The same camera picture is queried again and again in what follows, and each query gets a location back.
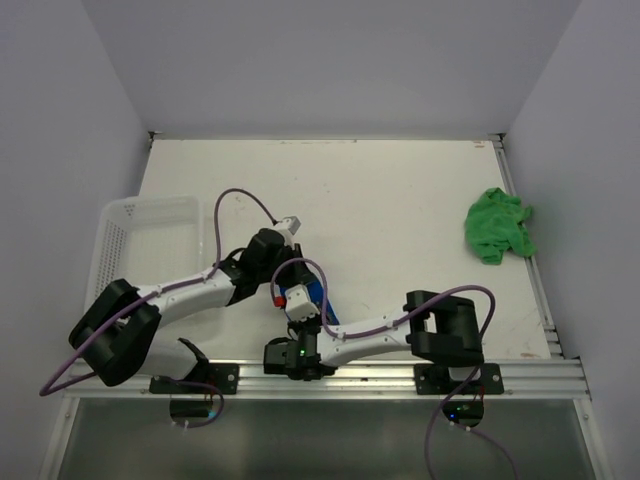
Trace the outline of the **blue towel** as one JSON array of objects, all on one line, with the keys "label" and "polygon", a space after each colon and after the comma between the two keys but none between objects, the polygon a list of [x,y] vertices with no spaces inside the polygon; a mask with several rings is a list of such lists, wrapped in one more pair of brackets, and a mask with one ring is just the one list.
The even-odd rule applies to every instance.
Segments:
[{"label": "blue towel", "polygon": [[[278,293],[282,294],[286,289],[289,289],[289,288],[280,287]],[[307,289],[309,291],[312,301],[316,304],[321,314],[322,301],[323,301],[323,295],[324,295],[324,290],[321,283],[318,282],[316,284],[312,284],[309,287],[307,287]]]}]

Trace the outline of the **green towel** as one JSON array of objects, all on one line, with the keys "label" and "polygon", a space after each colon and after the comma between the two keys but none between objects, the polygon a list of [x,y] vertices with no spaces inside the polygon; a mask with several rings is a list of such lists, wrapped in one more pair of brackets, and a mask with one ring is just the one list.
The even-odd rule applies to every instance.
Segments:
[{"label": "green towel", "polygon": [[486,265],[500,265],[506,252],[530,258],[537,247],[526,222],[533,207],[499,187],[487,189],[473,203],[464,222],[465,239],[471,251]]}]

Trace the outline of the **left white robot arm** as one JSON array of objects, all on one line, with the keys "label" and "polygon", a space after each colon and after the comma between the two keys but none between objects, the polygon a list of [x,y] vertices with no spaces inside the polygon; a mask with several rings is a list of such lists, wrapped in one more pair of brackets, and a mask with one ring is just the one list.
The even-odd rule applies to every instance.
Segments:
[{"label": "left white robot arm", "polygon": [[163,341],[157,332],[253,296],[277,267],[301,254],[295,232],[284,221],[262,228],[239,258],[228,256],[216,268],[174,283],[136,287],[125,279],[114,280],[73,328],[69,343],[108,387],[144,374],[197,392],[212,379],[207,357],[193,342]]}]

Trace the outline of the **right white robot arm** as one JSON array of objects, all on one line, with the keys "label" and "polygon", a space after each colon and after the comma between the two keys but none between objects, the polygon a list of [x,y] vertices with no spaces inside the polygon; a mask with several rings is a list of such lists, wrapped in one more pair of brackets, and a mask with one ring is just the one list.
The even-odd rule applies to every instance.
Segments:
[{"label": "right white robot arm", "polygon": [[408,351],[445,367],[451,389],[468,392],[481,380],[481,332],[472,300],[412,291],[404,306],[377,319],[332,325],[319,314],[294,324],[293,339],[274,339],[264,347],[263,372],[312,381],[333,375],[352,361]]}]

